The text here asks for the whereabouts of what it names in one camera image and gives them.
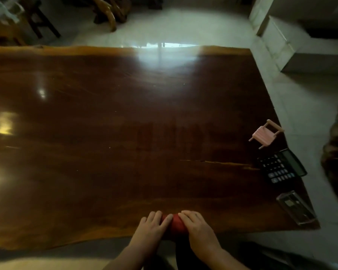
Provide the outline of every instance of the calculator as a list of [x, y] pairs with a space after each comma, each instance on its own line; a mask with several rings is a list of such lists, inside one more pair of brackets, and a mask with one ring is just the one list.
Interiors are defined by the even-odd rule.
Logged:
[[307, 175], [302, 163], [289, 149], [258, 160], [264, 175], [274, 184]]

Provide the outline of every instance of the person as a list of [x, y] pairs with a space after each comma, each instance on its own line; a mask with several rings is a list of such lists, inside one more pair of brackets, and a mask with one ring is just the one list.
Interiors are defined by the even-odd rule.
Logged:
[[[148, 217], [143, 217], [135, 231], [129, 245], [121, 254], [109, 263], [103, 270], [139, 270], [156, 253], [159, 242], [167, 227], [173, 219], [169, 214], [160, 224], [162, 213], [151, 212]], [[206, 223], [203, 216], [195, 211], [183, 210], [179, 217], [184, 222], [189, 232], [189, 244], [191, 251], [212, 270], [249, 270], [227, 251], [221, 248], [213, 229]], [[187, 262], [187, 269], [198, 269], [191, 267]]]

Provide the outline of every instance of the person's right hand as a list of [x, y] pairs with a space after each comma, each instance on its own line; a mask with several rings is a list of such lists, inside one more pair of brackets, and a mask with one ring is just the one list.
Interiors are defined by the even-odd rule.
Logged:
[[222, 249], [213, 229], [199, 212], [183, 210], [179, 217], [189, 231], [190, 247], [205, 264]]

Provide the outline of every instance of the dark wooden stool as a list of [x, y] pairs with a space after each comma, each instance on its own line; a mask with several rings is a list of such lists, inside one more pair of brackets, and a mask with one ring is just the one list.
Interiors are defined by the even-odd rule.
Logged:
[[[53, 24], [39, 9], [39, 6], [42, 4], [41, 0], [19, 0], [19, 4], [25, 9], [27, 20], [39, 39], [42, 38], [42, 34], [38, 27], [49, 27], [57, 38], [61, 37], [60, 33], [56, 30]], [[34, 14], [41, 19], [41, 22], [36, 23], [33, 21], [32, 16]]]

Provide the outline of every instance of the white floor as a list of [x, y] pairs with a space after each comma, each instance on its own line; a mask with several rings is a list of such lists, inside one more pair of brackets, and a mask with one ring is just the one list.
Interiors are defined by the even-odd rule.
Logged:
[[[308, 171], [303, 180], [322, 229], [256, 233], [246, 237], [265, 246], [338, 263], [338, 200], [319, 163], [321, 148], [328, 140], [328, 131], [337, 112], [338, 76], [280, 73], [262, 40], [254, 36], [243, 13], [245, 9], [232, 6], [233, 0], [211, 0], [210, 4], [207, 0], [167, 0], [162, 11], [135, 8], [128, 22], [120, 24], [114, 33], [109, 32], [105, 23], [93, 24], [93, 14], [88, 8], [68, 9], [58, 1], [43, 1], [42, 10], [63, 37], [58, 40], [45, 31], [44, 39], [37, 42], [40, 44], [157, 47], [160, 43], [165, 47], [250, 48], [286, 130], [289, 148]], [[127, 240], [96, 241], [38, 254], [0, 251], [0, 269], [101, 269]], [[161, 252], [174, 261], [170, 245], [164, 245]]]

